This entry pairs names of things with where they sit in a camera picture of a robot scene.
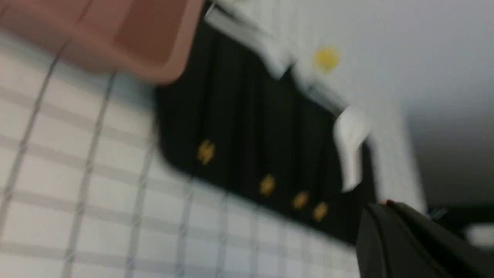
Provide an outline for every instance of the black fabric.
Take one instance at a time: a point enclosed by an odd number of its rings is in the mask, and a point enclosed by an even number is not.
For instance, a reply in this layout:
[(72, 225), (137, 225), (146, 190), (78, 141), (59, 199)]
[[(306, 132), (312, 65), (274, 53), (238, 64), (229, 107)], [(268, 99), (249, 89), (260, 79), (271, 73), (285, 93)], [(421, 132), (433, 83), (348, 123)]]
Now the black fabric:
[(357, 257), (362, 278), (494, 277), (494, 258), (391, 201), (364, 210)]
[[(256, 53), (202, 22), (184, 74), (156, 88), (156, 107), (161, 151), (177, 169), (355, 244), (360, 213), (376, 201), (371, 150), (362, 146), (362, 183), (341, 193), (336, 117), (297, 90), (291, 71), (273, 79)], [(205, 141), (214, 156), (202, 163)], [(267, 176), (269, 196), (260, 192)], [(308, 202), (296, 210), (300, 192)]]

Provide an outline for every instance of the white wall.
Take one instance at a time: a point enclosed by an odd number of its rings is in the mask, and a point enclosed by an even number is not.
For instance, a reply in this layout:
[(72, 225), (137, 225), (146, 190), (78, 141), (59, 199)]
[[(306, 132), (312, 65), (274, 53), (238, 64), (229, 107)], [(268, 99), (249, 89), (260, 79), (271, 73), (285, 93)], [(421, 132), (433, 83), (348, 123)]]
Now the white wall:
[(494, 1), (324, 5), (326, 40), (345, 54), (335, 83), (400, 101), (429, 201), (494, 202)]

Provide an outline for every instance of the gold button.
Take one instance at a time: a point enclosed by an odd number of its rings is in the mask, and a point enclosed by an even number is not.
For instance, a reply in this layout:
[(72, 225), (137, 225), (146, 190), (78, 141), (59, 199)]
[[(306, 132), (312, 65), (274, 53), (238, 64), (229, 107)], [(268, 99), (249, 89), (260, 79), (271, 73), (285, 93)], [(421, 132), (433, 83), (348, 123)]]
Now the gold button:
[(324, 202), (320, 203), (317, 205), (316, 209), (314, 209), (314, 219), (317, 222), (320, 222), (324, 216), (326, 216), (326, 213), (328, 212), (328, 205)]
[(295, 199), (293, 199), (293, 208), (296, 210), (303, 208), (308, 200), (309, 194), (307, 194), (307, 192), (301, 191), (299, 194), (297, 194), (297, 196), (295, 196)]
[(199, 146), (197, 159), (203, 164), (208, 164), (214, 157), (214, 144), (209, 140), (204, 140)]
[(272, 175), (266, 175), (261, 181), (260, 193), (268, 197), (275, 190), (275, 178)]

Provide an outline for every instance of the yellow badge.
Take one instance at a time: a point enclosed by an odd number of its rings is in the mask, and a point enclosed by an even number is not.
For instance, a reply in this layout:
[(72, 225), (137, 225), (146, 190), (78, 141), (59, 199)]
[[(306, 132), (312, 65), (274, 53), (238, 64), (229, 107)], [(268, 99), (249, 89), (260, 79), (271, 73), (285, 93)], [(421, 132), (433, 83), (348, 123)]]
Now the yellow badge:
[(327, 74), (340, 62), (339, 52), (335, 48), (320, 49), (314, 56), (314, 65), (317, 69)]
[(274, 190), (275, 190), (275, 178), (272, 175), (267, 175), (261, 181), (260, 193), (261, 195), (268, 197), (273, 193)]
[(214, 157), (214, 144), (209, 140), (204, 140), (199, 146), (197, 152), (197, 159), (203, 164), (207, 165)]

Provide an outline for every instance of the white checkered cloth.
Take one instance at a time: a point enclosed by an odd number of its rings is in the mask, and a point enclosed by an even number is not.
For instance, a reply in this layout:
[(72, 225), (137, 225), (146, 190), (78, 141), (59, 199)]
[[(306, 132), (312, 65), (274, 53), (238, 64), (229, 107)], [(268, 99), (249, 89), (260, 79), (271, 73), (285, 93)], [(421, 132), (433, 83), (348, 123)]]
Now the white checkered cloth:
[[(294, 53), (327, 42), (322, 1), (280, 3), (234, 7)], [(352, 61), (328, 83), (369, 115), (379, 197), (423, 210), (400, 110)], [(352, 248), (172, 170), (151, 98), (0, 35), (0, 277), (359, 277)]]

